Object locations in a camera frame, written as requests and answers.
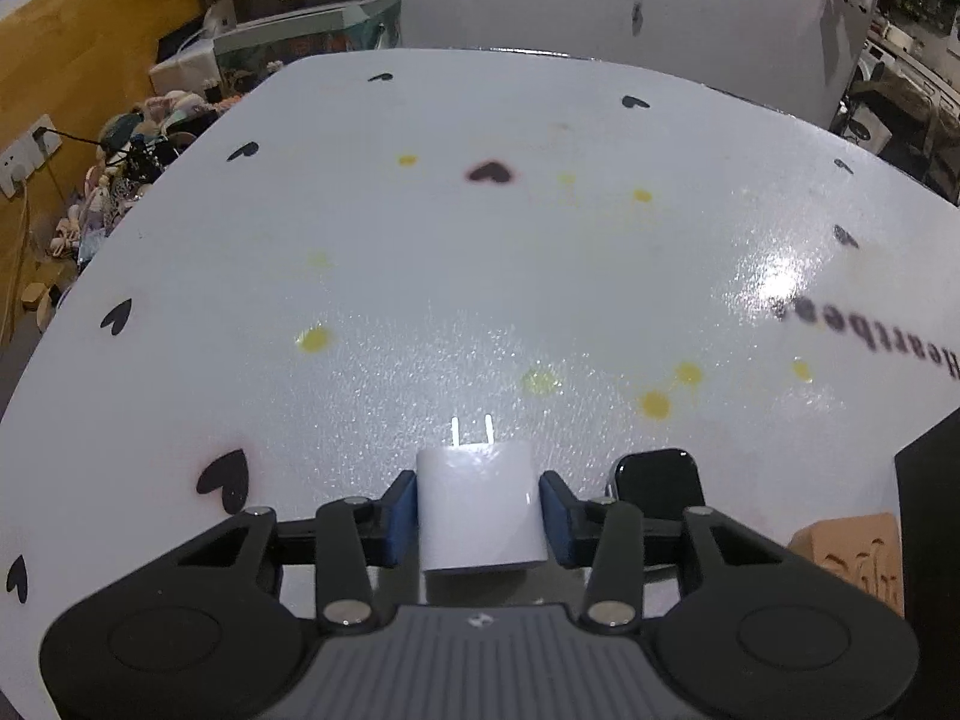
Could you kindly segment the black smartwatch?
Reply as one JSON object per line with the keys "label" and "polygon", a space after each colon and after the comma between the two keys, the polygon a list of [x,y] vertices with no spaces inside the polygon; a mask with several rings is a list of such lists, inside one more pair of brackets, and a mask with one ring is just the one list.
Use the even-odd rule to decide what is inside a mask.
{"label": "black smartwatch", "polygon": [[625,455],[615,461],[607,491],[659,520],[680,520],[685,509],[704,504],[697,462],[674,447]]}

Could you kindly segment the black cardboard box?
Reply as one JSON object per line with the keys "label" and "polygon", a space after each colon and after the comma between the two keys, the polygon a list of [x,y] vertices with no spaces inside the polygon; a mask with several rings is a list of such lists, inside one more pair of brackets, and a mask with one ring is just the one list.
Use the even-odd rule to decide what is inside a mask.
{"label": "black cardboard box", "polygon": [[910,718],[958,715],[958,416],[942,419],[895,456],[905,616],[919,645]]}

